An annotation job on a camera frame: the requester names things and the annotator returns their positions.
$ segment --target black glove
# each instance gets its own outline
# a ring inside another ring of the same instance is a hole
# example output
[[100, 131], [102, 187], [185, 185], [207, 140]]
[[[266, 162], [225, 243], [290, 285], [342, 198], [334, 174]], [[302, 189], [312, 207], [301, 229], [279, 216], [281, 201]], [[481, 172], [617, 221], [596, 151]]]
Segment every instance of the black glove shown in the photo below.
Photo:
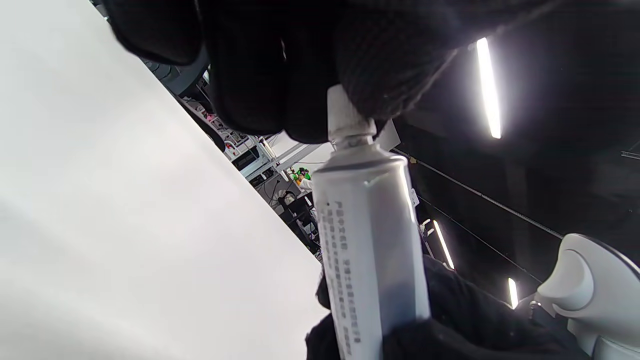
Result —
[[[573, 341], [558, 336], [425, 258], [432, 318], [394, 330], [383, 340], [385, 360], [585, 360]], [[318, 300], [329, 308], [326, 281]], [[338, 360], [333, 318], [328, 315], [307, 336], [308, 360]]]
[[457, 48], [559, 0], [104, 0], [132, 53], [211, 59], [213, 106], [230, 127], [325, 142], [326, 91], [339, 83], [384, 122], [410, 108]]

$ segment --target fluorescent light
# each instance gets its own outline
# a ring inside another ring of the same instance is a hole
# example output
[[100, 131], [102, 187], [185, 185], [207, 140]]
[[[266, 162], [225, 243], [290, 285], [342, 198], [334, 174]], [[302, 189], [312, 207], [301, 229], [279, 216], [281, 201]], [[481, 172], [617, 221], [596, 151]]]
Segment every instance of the fluorescent light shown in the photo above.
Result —
[[482, 97], [484, 101], [484, 112], [489, 122], [491, 136], [499, 139], [500, 129], [500, 108], [498, 107], [498, 93], [495, 90], [493, 79], [493, 67], [489, 54], [489, 43], [486, 38], [482, 38], [476, 43], [478, 51], [478, 64], [480, 64], [480, 84], [482, 85]]
[[454, 270], [453, 260], [451, 260], [451, 255], [449, 255], [449, 249], [447, 249], [447, 244], [444, 242], [444, 237], [442, 236], [442, 232], [440, 231], [440, 226], [436, 220], [433, 221], [433, 225], [436, 227], [436, 232], [438, 233], [438, 237], [440, 238], [440, 243], [442, 244], [442, 248], [444, 249], [444, 256], [447, 257], [447, 263], [451, 270]]
[[509, 294], [511, 295], [511, 308], [515, 309], [518, 306], [518, 288], [516, 287], [516, 282], [509, 278]]

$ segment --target light strip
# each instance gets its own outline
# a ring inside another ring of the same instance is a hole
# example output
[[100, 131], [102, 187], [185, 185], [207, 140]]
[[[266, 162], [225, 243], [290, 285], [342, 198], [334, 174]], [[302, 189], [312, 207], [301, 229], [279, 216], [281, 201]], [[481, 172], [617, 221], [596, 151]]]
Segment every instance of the light strip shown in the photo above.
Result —
[[509, 278], [509, 294], [511, 295], [511, 308], [515, 309], [518, 306], [518, 288], [516, 287], [516, 282]]
[[498, 93], [493, 79], [493, 67], [489, 54], [489, 43], [482, 38], [476, 43], [478, 51], [478, 64], [480, 64], [480, 84], [482, 85], [482, 97], [484, 100], [484, 112], [489, 122], [491, 136], [496, 139], [501, 137], [500, 108], [498, 107]]
[[447, 244], [444, 242], [444, 237], [442, 236], [442, 232], [440, 231], [440, 226], [436, 220], [433, 221], [433, 225], [436, 227], [436, 233], [438, 233], [438, 237], [440, 238], [440, 243], [442, 244], [442, 248], [444, 249], [444, 256], [447, 257], [447, 262], [451, 270], [454, 270], [453, 260], [451, 260], [451, 255], [449, 255], [449, 249], [447, 249]]

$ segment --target black ceiling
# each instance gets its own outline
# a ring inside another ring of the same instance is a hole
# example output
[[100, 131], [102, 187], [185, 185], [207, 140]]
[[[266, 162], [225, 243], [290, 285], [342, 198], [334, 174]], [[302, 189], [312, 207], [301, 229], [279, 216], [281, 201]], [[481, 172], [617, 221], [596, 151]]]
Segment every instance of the black ceiling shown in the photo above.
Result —
[[[396, 122], [398, 149], [543, 227], [590, 235], [640, 263], [640, 160], [620, 155], [640, 141], [639, 4], [574, 1], [492, 39], [500, 140], [484, 119], [476, 51], [465, 51]], [[419, 217], [443, 223], [460, 274], [502, 300], [507, 277], [528, 292], [550, 275], [552, 233], [425, 166], [410, 170], [431, 203]]]

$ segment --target white panel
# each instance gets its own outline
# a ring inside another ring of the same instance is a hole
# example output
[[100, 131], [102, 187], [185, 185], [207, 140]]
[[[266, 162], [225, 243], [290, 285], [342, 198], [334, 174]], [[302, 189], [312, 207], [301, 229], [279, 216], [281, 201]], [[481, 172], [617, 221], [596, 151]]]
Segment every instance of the white panel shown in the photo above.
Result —
[[0, 29], [0, 358], [304, 358], [318, 262], [98, 11]]

